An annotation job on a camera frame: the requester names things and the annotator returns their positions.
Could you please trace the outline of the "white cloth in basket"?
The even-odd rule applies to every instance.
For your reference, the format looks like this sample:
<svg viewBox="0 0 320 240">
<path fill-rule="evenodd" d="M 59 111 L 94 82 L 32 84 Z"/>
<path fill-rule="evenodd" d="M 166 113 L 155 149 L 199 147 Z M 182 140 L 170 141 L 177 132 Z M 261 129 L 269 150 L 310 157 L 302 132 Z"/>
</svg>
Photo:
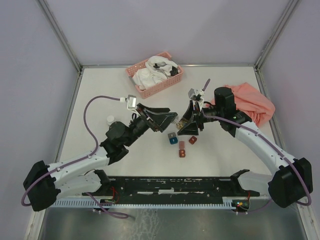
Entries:
<svg viewBox="0 0 320 240">
<path fill-rule="evenodd" d="M 138 69 L 132 79 L 141 91 L 168 80 L 181 73 L 178 65 L 163 56 L 152 56 L 145 63 L 144 68 Z"/>
</svg>

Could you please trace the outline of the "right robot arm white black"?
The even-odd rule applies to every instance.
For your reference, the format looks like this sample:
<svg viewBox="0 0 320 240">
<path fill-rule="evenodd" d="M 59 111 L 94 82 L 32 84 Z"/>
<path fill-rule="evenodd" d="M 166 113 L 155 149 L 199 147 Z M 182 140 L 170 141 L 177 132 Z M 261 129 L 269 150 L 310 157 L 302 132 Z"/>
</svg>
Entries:
<svg viewBox="0 0 320 240">
<path fill-rule="evenodd" d="M 204 107 L 204 95 L 204 89 L 189 90 L 189 106 L 183 115 L 186 123 L 177 134 L 197 136 L 206 123 L 218 121 L 223 130 L 245 144 L 270 171 L 269 175 L 245 171 L 229 183 L 231 193 L 240 196 L 246 191 L 255 191 L 270 197 L 281 208 L 293 203 L 310 206 L 313 191 L 311 163 L 272 143 L 246 113 L 237 109 L 230 88 L 216 88 L 214 103 L 207 107 Z"/>
</svg>

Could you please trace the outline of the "red pill box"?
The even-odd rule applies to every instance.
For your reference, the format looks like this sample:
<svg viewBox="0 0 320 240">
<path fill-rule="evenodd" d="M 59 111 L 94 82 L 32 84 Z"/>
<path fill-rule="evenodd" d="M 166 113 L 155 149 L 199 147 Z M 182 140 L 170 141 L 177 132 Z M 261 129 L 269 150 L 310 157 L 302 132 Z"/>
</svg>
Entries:
<svg viewBox="0 0 320 240">
<path fill-rule="evenodd" d="M 196 136 L 192 136 L 188 142 L 191 144 L 191 145 L 194 145 L 196 142 L 197 142 L 198 138 Z"/>
<path fill-rule="evenodd" d="M 179 141 L 178 143 L 178 155 L 180 158 L 186 157 L 186 150 L 185 150 L 185 142 Z"/>
</svg>

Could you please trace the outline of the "teal pill box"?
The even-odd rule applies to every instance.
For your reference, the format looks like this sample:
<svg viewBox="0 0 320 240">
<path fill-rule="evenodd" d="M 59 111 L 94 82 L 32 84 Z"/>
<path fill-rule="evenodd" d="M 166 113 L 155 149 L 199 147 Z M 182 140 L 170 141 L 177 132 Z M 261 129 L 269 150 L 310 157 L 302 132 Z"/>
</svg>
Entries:
<svg viewBox="0 0 320 240">
<path fill-rule="evenodd" d="M 177 137 L 171 137 L 169 139 L 169 142 L 170 142 L 171 145 L 175 145 L 175 144 L 178 143 L 178 138 Z"/>
</svg>

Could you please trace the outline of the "glass pill bottle yellow pills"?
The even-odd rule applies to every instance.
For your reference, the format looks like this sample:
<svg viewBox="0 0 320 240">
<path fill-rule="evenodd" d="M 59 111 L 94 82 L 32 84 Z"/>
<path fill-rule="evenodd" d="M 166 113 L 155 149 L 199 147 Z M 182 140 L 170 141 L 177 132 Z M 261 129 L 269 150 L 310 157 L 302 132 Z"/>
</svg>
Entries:
<svg viewBox="0 0 320 240">
<path fill-rule="evenodd" d="M 176 126 L 176 128 L 178 130 L 180 130 L 181 128 L 183 128 L 183 126 L 187 123 L 188 121 L 185 120 L 182 116 L 178 115 L 174 121 L 173 124 Z"/>
</svg>

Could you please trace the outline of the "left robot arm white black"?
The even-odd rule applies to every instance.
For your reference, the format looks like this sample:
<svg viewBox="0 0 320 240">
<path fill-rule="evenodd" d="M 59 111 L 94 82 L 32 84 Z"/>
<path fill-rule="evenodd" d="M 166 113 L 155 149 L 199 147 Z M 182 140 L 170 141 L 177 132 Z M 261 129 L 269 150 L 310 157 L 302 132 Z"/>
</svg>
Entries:
<svg viewBox="0 0 320 240">
<path fill-rule="evenodd" d="M 21 204 L 39 212 L 65 196 L 86 192 L 106 195 L 111 183 L 105 173 L 96 169 L 120 161 L 128 154 L 128 147 L 146 131 L 162 133 L 178 116 L 169 108 L 152 108 L 141 103 L 134 114 L 136 117 L 128 125 L 113 122 L 105 134 L 106 139 L 96 142 L 94 149 L 81 157 L 67 162 L 34 163 L 23 181 L 25 192 Z"/>
</svg>

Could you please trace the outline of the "pink shirt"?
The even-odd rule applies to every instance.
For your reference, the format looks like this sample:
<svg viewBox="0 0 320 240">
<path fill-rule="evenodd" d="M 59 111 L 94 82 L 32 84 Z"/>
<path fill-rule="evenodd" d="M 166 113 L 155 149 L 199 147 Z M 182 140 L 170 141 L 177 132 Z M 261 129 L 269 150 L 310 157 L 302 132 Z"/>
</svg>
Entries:
<svg viewBox="0 0 320 240">
<path fill-rule="evenodd" d="M 224 87 L 231 89 L 236 109 L 248 115 L 257 127 L 262 127 L 273 117 L 274 104 L 249 83 L 226 84 Z"/>
</svg>

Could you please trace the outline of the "white bottle cap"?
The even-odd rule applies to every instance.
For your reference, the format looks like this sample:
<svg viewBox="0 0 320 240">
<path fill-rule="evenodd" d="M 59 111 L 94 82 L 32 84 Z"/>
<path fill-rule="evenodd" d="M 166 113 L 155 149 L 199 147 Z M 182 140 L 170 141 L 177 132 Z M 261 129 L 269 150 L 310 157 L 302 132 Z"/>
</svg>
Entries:
<svg viewBox="0 0 320 240">
<path fill-rule="evenodd" d="M 111 124 L 113 124 L 115 122 L 115 117 L 113 115 L 109 115 L 107 118 L 106 118 L 106 121 L 107 121 L 107 125 L 108 126 L 111 126 Z"/>
</svg>

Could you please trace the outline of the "grey pill box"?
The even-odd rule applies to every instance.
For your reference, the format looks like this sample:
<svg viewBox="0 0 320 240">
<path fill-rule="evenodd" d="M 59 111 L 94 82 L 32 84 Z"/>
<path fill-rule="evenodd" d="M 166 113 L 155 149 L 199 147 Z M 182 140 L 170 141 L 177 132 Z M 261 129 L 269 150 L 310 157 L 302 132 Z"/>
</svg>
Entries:
<svg viewBox="0 0 320 240">
<path fill-rule="evenodd" d="M 175 132 L 170 132 L 170 133 L 168 133 L 167 135 L 168 135 L 168 138 L 169 138 L 169 139 L 176 137 L 176 133 L 175 133 Z"/>
</svg>

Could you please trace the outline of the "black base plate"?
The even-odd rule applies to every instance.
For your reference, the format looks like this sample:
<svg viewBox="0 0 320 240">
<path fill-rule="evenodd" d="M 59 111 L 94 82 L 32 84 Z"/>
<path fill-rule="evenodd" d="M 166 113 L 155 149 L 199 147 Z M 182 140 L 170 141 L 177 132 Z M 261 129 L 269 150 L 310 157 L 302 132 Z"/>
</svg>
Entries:
<svg viewBox="0 0 320 240">
<path fill-rule="evenodd" d="M 183 205 L 221 204 L 224 197 L 258 197 L 231 177 L 110 176 L 107 186 L 92 193 L 114 197 L 117 204 Z"/>
</svg>

